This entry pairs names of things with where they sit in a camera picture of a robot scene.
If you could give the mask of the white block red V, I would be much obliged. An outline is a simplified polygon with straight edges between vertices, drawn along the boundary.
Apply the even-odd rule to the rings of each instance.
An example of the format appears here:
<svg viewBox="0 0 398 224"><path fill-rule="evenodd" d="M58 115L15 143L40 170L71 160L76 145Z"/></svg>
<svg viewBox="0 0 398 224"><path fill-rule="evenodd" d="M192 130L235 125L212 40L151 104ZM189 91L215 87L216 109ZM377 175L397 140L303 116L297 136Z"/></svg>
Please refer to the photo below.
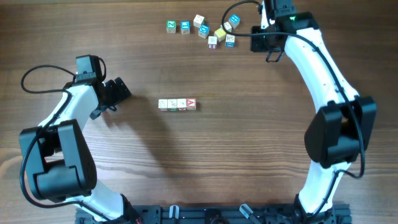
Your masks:
<svg viewBox="0 0 398 224"><path fill-rule="evenodd" d="M187 99L186 98L179 98L177 100L177 109L179 111L186 111L187 110Z"/></svg>

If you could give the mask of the white block green side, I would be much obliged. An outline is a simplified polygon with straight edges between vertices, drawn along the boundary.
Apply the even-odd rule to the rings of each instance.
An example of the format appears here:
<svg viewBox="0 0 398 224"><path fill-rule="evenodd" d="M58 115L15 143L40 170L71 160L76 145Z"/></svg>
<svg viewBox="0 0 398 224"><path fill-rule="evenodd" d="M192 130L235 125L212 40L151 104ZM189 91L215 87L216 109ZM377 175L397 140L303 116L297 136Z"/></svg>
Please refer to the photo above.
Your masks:
<svg viewBox="0 0 398 224"><path fill-rule="evenodd" d="M177 99L168 99L167 100L167 108L169 111L177 111Z"/></svg>

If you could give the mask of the red A letter block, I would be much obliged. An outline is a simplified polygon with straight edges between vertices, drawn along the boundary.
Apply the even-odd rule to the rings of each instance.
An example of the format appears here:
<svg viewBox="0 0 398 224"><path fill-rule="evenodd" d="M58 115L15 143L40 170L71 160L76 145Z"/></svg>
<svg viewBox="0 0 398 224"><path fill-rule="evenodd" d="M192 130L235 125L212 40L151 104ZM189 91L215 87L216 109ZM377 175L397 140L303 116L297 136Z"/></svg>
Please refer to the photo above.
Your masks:
<svg viewBox="0 0 398 224"><path fill-rule="evenodd" d="M196 110L197 109L197 99L196 98L187 98L186 107L187 107L187 110Z"/></svg>

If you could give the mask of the white block red side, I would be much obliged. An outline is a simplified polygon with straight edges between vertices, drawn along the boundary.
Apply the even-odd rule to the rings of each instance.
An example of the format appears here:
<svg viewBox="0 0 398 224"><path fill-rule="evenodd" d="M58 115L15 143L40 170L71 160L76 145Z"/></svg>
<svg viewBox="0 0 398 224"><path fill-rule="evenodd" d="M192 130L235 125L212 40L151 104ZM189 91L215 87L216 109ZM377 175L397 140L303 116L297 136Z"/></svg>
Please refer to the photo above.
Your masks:
<svg viewBox="0 0 398 224"><path fill-rule="evenodd" d="M160 111L168 111L168 99L159 99L158 100L158 109Z"/></svg>

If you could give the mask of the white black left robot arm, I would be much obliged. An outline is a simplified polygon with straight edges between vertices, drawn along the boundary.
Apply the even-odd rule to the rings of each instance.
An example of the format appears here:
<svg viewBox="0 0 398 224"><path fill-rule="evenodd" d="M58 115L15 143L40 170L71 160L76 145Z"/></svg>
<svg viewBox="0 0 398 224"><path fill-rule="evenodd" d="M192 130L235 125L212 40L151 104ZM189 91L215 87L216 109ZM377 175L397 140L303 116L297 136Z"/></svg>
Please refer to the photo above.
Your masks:
<svg viewBox="0 0 398 224"><path fill-rule="evenodd" d="M40 208L77 206L77 223L142 223L123 194L98 180L82 133L88 119L116 111L131 92L120 78L106 80L106 65L98 56L79 56L76 65L73 80L59 90L63 96L52 113L19 135L22 194Z"/></svg>

